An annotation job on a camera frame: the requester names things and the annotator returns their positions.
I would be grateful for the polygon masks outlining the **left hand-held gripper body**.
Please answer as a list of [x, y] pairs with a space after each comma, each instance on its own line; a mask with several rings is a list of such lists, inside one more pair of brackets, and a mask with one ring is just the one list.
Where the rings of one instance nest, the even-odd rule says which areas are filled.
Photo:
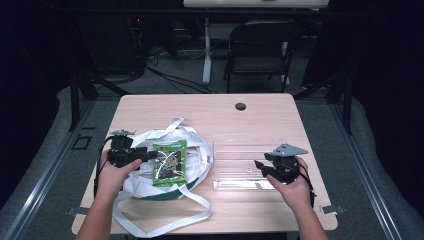
[[140, 152], [132, 148], [133, 139], [130, 135], [133, 132], [127, 130], [116, 130], [110, 133], [111, 145], [107, 160], [115, 167], [121, 168], [136, 159], [140, 159]]

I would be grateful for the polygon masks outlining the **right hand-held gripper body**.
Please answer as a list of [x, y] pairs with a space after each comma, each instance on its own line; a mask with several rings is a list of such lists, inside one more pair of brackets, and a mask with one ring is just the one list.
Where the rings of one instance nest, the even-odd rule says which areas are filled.
[[300, 175], [300, 166], [296, 157], [307, 153], [305, 149], [283, 143], [272, 152], [265, 153], [264, 157], [272, 163], [275, 179], [283, 184], [290, 184]]

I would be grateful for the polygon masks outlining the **green snack packet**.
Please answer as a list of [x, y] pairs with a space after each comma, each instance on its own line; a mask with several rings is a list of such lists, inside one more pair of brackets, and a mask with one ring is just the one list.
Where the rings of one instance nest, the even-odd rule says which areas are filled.
[[171, 187], [187, 182], [186, 156], [187, 141], [178, 140], [163, 144], [154, 144], [157, 156], [153, 160], [153, 185]]

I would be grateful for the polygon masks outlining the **clear plastic tray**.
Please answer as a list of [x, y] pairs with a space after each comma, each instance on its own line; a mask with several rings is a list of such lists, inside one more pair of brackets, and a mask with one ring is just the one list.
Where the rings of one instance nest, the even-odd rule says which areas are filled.
[[271, 190], [255, 161], [271, 166], [264, 154], [272, 152], [285, 139], [219, 139], [213, 143], [213, 185], [219, 191]]

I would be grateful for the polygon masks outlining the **white tote bag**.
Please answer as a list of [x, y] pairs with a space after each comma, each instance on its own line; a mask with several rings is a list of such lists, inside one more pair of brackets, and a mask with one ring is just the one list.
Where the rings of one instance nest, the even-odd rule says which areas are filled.
[[[153, 238], [163, 235], [181, 227], [191, 225], [209, 218], [211, 215], [211, 203], [205, 198], [194, 194], [192, 189], [199, 185], [208, 175], [213, 164], [213, 153], [209, 144], [203, 140], [197, 132], [184, 126], [182, 117], [174, 118], [165, 129], [154, 129], [140, 135], [130, 135], [133, 139], [132, 148], [136, 148], [142, 154], [141, 147], [147, 147], [149, 151], [154, 144], [163, 144], [178, 140], [187, 141], [186, 178], [187, 182], [182, 185], [174, 184], [171, 187], [155, 187], [153, 185], [153, 160], [143, 162], [140, 167], [131, 172], [124, 181], [123, 189], [113, 204], [114, 219], [130, 234], [139, 238]], [[119, 208], [119, 203], [128, 199], [168, 201], [186, 197], [203, 206], [201, 213], [176, 220], [167, 225], [146, 232], [138, 227], [135, 222], [128, 219]]]

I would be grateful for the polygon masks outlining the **person's right hand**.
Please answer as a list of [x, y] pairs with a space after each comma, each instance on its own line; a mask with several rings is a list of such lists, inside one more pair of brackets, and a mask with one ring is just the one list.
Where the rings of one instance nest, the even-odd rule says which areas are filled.
[[296, 157], [300, 165], [300, 175], [290, 184], [283, 184], [272, 176], [267, 176], [270, 184], [281, 194], [284, 202], [294, 211], [300, 207], [312, 208], [310, 187], [305, 179], [308, 166], [301, 157]]

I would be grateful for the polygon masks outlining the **person's left hand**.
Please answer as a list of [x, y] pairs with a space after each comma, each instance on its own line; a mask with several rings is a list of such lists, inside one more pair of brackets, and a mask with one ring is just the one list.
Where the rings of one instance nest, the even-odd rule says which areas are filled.
[[108, 152], [104, 151], [101, 155], [101, 171], [98, 176], [98, 187], [96, 196], [100, 199], [114, 200], [121, 190], [124, 181], [128, 175], [135, 171], [142, 163], [140, 159], [118, 168], [112, 165], [108, 160]]

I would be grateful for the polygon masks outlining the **black metal stand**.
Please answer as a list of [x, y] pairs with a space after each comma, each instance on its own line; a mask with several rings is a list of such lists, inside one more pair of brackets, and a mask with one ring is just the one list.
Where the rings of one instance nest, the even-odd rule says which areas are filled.
[[343, 99], [342, 126], [351, 135], [351, 108], [352, 108], [352, 80], [347, 73], [337, 73], [323, 81], [307, 87], [305, 90], [294, 95], [295, 100], [303, 99], [319, 89], [330, 86], [330, 90], [325, 96], [328, 104], [336, 104]]
[[115, 84], [107, 81], [105, 78], [89, 71], [78, 71], [71, 77], [70, 82], [70, 101], [71, 101], [71, 125], [69, 130], [73, 131], [81, 120], [80, 115], [80, 96], [82, 94], [87, 100], [95, 101], [99, 94], [94, 85], [100, 84], [112, 92], [124, 96], [129, 92], [121, 89]]

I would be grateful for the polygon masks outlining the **dark equipment with red light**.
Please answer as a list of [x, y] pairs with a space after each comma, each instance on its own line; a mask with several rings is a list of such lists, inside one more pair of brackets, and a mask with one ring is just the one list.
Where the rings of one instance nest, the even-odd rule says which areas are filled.
[[82, 15], [76, 18], [82, 37], [101, 75], [142, 75], [145, 63], [123, 16]]

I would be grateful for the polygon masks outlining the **white desk leg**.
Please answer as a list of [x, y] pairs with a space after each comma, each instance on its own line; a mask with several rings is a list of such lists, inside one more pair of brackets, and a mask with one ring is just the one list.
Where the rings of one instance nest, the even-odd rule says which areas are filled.
[[205, 59], [204, 59], [202, 82], [205, 85], [209, 85], [211, 83], [212, 59], [211, 59], [211, 52], [210, 52], [211, 50], [210, 23], [208, 18], [206, 18], [204, 22], [204, 40], [205, 40]]

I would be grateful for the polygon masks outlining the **black folding chair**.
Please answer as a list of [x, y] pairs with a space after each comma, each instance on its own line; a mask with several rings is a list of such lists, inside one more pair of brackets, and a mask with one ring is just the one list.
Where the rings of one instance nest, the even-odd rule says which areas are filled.
[[231, 76], [279, 76], [284, 92], [295, 43], [303, 34], [294, 20], [248, 21], [235, 27], [228, 40], [223, 79], [231, 92]]

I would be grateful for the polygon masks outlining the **light background desk top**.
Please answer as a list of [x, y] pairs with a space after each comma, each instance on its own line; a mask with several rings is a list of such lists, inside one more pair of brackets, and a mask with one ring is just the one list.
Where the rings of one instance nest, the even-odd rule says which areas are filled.
[[330, 0], [183, 0], [192, 8], [326, 8]]

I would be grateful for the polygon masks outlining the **aluminium floor rail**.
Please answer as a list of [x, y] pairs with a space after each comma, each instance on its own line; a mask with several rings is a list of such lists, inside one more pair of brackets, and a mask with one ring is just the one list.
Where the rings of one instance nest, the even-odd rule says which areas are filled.
[[94, 101], [82, 104], [80, 119], [75, 125], [71, 124], [71, 106], [66, 104], [59, 106], [54, 122], [37, 154], [0, 209], [0, 240], [22, 239], [95, 104]]
[[366, 165], [360, 149], [358, 148], [355, 139], [348, 133], [342, 122], [342, 110], [334, 104], [329, 105], [329, 109], [333, 118], [336, 120], [336, 125], [341, 132], [348, 148], [353, 155], [353, 165], [363, 186], [367, 198], [370, 201], [374, 214], [376, 215], [380, 226], [387, 240], [404, 240], [397, 228], [388, 207], [383, 200], [380, 191]]

